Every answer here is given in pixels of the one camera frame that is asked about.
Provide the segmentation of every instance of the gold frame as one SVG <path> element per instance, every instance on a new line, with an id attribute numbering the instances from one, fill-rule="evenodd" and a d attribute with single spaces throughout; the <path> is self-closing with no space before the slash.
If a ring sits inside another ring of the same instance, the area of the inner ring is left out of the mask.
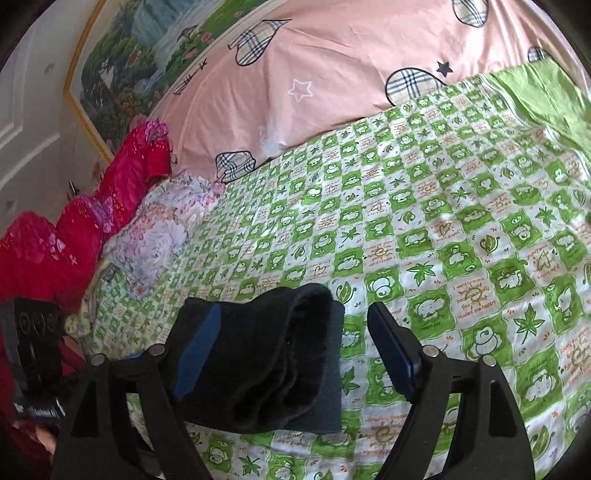
<path id="1" fill-rule="evenodd" d="M 82 49 L 84 48 L 84 44 L 92 31 L 92 28 L 95 26 L 96 19 L 99 18 L 100 12 L 103 10 L 103 7 L 107 3 L 107 0 L 98 0 L 96 6 L 94 7 L 84 30 L 82 31 L 82 35 L 76 44 L 76 49 L 74 51 L 74 56 L 72 57 L 72 61 L 70 62 L 70 68 L 68 69 L 68 73 L 66 76 L 66 83 L 64 85 L 64 96 L 66 97 L 66 102 L 72 108 L 76 118 L 82 125 L 84 132 L 90 138 L 92 144 L 95 146 L 97 151 L 99 152 L 100 156 L 103 158 L 105 162 L 108 164 L 113 161 L 113 154 L 109 150 L 109 147 L 105 144 L 99 133 L 96 131 L 95 126 L 90 122 L 88 116 L 83 112 L 80 103 L 74 98 L 72 93 L 70 92 L 70 88 L 72 86 L 72 78 L 74 78 L 74 72 L 78 67 L 78 60 L 80 60 L 80 55 L 82 54 Z"/>

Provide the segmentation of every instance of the plaid heart pattern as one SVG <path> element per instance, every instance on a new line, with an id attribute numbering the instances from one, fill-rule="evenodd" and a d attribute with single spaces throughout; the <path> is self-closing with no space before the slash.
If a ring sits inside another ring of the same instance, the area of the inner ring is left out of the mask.
<path id="1" fill-rule="evenodd" d="M 544 60 L 550 57 L 550 54 L 541 47 L 533 46 L 527 51 L 527 59 L 531 62 Z"/>
<path id="2" fill-rule="evenodd" d="M 441 80 L 425 70 L 400 69 L 386 80 L 386 97 L 392 106 L 401 105 L 421 95 L 428 95 L 444 86 Z"/>
<path id="3" fill-rule="evenodd" d="M 453 11 L 460 22 L 480 28 L 488 18 L 488 0 L 453 0 Z"/>
<path id="4" fill-rule="evenodd" d="M 242 32 L 228 45 L 230 50 L 238 47 L 236 63 L 241 67 L 255 63 L 265 53 L 265 49 L 277 33 L 277 30 L 287 22 L 289 20 L 262 20 L 254 27 Z"/>
<path id="5" fill-rule="evenodd" d="M 216 157 L 219 181 L 234 181 L 255 170 L 256 160 L 248 150 L 220 153 Z"/>

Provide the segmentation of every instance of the green bedspread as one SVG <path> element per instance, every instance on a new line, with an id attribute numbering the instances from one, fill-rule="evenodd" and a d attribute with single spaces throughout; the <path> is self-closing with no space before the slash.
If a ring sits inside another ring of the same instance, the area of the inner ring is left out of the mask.
<path id="1" fill-rule="evenodd" d="M 534 101 L 519 100 L 524 82 Z M 590 108 L 544 61 L 312 140 L 232 183 L 148 299 L 131 300 L 121 274 L 103 282 L 89 351 L 120 358 L 164 342 L 187 296 L 246 301 L 322 283 L 346 308 L 342 431 L 189 425 L 214 478 L 373 478 L 409 411 L 366 329 L 377 300 L 448 356 L 496 357 L 542 477 L 591 408 Z M 452 396 L 429 473 L 443 466 L 458 404 Z"/>

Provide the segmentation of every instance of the metal bolt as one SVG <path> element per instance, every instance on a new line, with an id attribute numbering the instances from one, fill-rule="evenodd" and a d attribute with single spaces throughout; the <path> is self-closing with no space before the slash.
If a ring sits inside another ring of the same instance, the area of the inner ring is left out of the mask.
<path id="1" fill-rule="evenodd" d="M 482 357 L 482 361 L 487 364 L 489 367 L 494 367 L 496 365 L 496 358 L 492 355 L 485 355 Z"/>
<path id="2" fill-rule="evenodd" d="M 99 365 L 102 365 L 105 360 L 107 360 L 107 357 L 104 353 L 97 353 L 96 355 L 92 356 L 90 363 L 95 367 L 98 367 Z"/>
<path id="3" fill-rule="evenodd" d="M 150 348 L 148 348 L 148 352 L 152 356 L 160 356 L 166 351 L 166 347 L 163 343 L 155 343 Z"/>
<path id="4" fill-rule="evenodd" d="M 437 348 L 435 345 L 425 345 L 423 347 L 423 353 L 427 356 L 435 358 L 437 355 L 439 355 L 439 348 Z"/>

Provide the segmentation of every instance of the red blanket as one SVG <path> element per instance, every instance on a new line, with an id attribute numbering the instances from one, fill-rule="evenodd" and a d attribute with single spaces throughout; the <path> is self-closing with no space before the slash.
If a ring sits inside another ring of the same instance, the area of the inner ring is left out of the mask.
<path id="1" fill-rule="evenodd" d="M 0 301 L 30 297 L 76 312 L 103 244 L 169 172 L 166 126 L 147 122 L 129 133 L 97 191 L 76 197 L 56 226 L 32 212 L 20 215 L 0 240 Z"/>

